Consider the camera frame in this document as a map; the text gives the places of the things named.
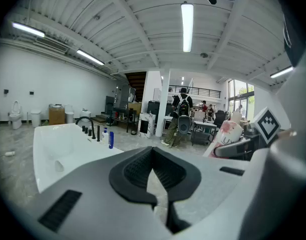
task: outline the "staircase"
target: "staircase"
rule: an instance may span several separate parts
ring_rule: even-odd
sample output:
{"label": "staircase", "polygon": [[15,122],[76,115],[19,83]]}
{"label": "staircase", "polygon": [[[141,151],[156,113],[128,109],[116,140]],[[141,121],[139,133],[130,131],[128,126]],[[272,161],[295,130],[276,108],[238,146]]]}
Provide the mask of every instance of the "staircase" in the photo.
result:
{"label": "staircase", "polygon": [[127,73],[125,75],[129,85],[136,89],[136,100],[141,102],[143,99],[146,72]]}

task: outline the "ceiling light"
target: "ceiling light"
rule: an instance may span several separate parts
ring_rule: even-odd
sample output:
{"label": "ceiling light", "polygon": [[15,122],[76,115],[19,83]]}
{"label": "ceiling light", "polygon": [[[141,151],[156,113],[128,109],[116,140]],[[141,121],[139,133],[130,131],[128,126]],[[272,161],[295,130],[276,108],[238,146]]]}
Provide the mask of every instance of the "ceiling light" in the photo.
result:
{"label": "ceiling light", "polygon": [[183,51],[190,52],[193,37],[194,6],[184,2],[181,4],[183,18]]}
{"label": "ceiling light", "polygon": [[93,56],[90,56],[89,54],[85,53],[82,50],[78,50],[77,53],[82,55],[82,56],[84,56],[84,57],[86,57],[86,58],[88,58],[88,59],[90,59],[90,60],[92,60],[92,61],[94,61],[94,62],[96,62],[96,63],[98,63],[99,65],[104,65],[104,63],[102,61],[94,58]]}
{"label": "ceiling light", "polygon": [[293,67],[288,67],[288,68],[285,68],[285,69],[283,69],[283,70],[281,70],[277,73],[271,74],[270,77],[271,78],[276,78],[276,77],[279,77],[280,75],[286,74],[286,73],[288,73],[292,70],[293,70]]}
{"label": "ceiling light", "polygon": [[30,27],[30,26],[26,26],[26,25],[23,25],[23,24],[20,24],[20,23],[17,23],[17,22],[13,22],[13,27],[17,28],[17,29],[20,29],[20,30],[23,30],[23,31],[27,31],[27,32],[32,33],[34,35],[39,35],[40,37],[45,37],[44,32],[41,32],[38,29],[35,29],[33,27]]}

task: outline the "white bathtub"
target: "white bathtub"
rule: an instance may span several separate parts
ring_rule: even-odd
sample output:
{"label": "white bathtub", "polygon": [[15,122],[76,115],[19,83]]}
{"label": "white bathtub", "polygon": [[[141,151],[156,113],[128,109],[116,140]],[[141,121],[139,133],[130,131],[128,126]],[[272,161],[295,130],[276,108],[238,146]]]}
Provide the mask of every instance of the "white bathtub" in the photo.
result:
{"label": "white bathtub", "polygon": [[74,123],[37,127],[33,154],[38,190],[41,193],[81,165],[121,152],[93,140]]}

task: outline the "olive green pants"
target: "olive green pants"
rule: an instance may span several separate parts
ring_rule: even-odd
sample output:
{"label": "olive green pants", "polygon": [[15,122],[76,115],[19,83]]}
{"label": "olive green pants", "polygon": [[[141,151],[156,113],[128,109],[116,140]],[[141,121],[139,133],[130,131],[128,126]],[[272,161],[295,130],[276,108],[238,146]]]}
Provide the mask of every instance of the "olive green pants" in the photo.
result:
{"label": "olive green pants", "polygon": [[[178,128],[178,118],[173,118],[171,123],[169,124],[168,132],[164,140],[167,144],[171,144],[171,141],[174,138],[174,133],[176,133],[177,128]],[[181,138],[182,138],[182,134],[178,131],[177,135],[175,136],[173,145],[174,146],[179,145]]]}

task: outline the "man wearing backpack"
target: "man wearing backpack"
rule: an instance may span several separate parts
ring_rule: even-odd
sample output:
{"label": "man wearing backpack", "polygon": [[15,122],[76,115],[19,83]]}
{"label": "man wearing backpack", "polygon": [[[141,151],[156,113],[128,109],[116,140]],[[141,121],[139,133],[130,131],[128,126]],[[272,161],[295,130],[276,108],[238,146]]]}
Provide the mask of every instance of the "man wearing backpack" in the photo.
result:
{"label": "man wearing backpack", "polygon": [[[186,94],[186,88],[181,89],[181,98],[179,96],[174,97],[172,108],[174,110],[171,115],[173,116],[173,119],[168,127],[168,133],[166,135],[165,140],[162,140],[162,144],[165,146],[169,146],[174,136],[174,133],[177,131],[178,117],[189,116],[190,112],[193,110],[193,100],[190,96]],[[177,147],[179,145],[181,137],[181,133],[178,132],[174,140],[174,147]]]}

